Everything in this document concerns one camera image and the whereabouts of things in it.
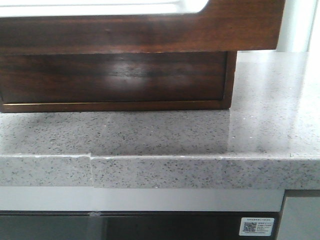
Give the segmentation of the wooden drawer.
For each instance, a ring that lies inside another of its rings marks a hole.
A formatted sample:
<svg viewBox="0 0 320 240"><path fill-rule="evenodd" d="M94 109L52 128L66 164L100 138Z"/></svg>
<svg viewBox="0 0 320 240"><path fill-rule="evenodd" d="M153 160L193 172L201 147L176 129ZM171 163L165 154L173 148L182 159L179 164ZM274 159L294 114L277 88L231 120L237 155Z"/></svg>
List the wooden drawer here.
<svg viewBox="0 0 320 240"><path fill-rule="evenodd" d="M3 101L220 100L225 52L2 56Z"/></svg>
<svg viewBox="0 0 320 240"><path fill-rule="evenodd" d="M274 50L282 0L211 0L199 13L9 17L2 55Z"/></svg>

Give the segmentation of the dark wooden drawer cabinet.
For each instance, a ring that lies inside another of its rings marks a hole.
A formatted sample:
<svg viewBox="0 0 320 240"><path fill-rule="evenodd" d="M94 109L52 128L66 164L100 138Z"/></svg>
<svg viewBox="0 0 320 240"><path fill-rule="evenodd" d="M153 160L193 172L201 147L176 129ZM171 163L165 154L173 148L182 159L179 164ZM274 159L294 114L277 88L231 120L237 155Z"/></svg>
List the dark wooden drawer cabinet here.
<svg viewBox="0 0 320 240"><path fill-rule="evenodd" d="M237 53L214 51L199 53L226 53L224 89L221 99L216 100L130 100L101 102L54 102L54 103L6 103L0 92L0 110L3 113L35 112L92 112L92 111L161 111L161 110L223 110L231 106Z"/></svg>

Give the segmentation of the white QR code sticker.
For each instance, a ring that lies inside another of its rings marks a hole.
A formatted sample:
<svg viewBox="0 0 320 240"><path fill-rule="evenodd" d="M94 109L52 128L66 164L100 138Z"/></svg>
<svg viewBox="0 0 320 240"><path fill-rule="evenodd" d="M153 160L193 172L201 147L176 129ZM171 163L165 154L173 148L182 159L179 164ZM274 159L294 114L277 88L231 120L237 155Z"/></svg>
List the white QR code sticker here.
<svg viewBox="0 0 320 240"><path fill-rule="evenodd" d="M275 218L242 217L239 228L240 236L269 237L272 235Z"/></svg>

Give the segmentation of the grey white curtain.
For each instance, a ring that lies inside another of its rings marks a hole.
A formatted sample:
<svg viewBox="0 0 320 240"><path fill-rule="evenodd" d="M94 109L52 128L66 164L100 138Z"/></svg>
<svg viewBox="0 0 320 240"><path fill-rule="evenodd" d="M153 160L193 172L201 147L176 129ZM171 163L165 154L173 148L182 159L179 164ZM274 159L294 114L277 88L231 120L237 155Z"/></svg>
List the grey white curtain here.
<svg viewBox="0 0 320 240"><path fill-rule="evenodd" d="M304 53L310 50L320 2L318 0L286 0L277 52Z"/></svg>

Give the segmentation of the grey appliance front panel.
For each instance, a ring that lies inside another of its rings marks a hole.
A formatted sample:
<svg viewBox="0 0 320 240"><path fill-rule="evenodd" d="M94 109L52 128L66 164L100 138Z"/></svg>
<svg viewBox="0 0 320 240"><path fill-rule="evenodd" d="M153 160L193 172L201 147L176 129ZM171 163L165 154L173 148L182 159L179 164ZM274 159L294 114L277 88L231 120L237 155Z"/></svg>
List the grey appliance front panel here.
<svg viewBox="0 0 320 240"><path fill-rule="evenodd" d="M282 204L278 240L320 238L320 191L287 190Z"/></svg>

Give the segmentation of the black glass oven door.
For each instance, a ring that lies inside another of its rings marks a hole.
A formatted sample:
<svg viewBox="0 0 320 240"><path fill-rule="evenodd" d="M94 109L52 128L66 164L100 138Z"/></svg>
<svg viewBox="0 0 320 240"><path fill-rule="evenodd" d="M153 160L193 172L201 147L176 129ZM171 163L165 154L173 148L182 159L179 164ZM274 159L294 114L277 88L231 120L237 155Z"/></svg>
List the black glass oven door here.
<svg viewBox="0 0 320 240"><path fill-rule="evenodd" d="M278 212L2 211L3 240L274 240ZM241 218L275 218L271 236L240 236Z"/></svg>

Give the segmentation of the white plastic tray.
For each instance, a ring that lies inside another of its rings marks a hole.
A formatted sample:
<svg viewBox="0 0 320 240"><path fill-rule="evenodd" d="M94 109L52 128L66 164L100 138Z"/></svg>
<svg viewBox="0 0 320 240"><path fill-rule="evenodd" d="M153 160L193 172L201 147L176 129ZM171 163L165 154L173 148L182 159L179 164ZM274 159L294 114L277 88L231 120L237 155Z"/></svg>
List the white plastic tray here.
<svg viewBox="0 0 320 240"><path fill-rule="evenodd" d="M0 16L125 16L195 14L207 0L2 0Z"/></svg>

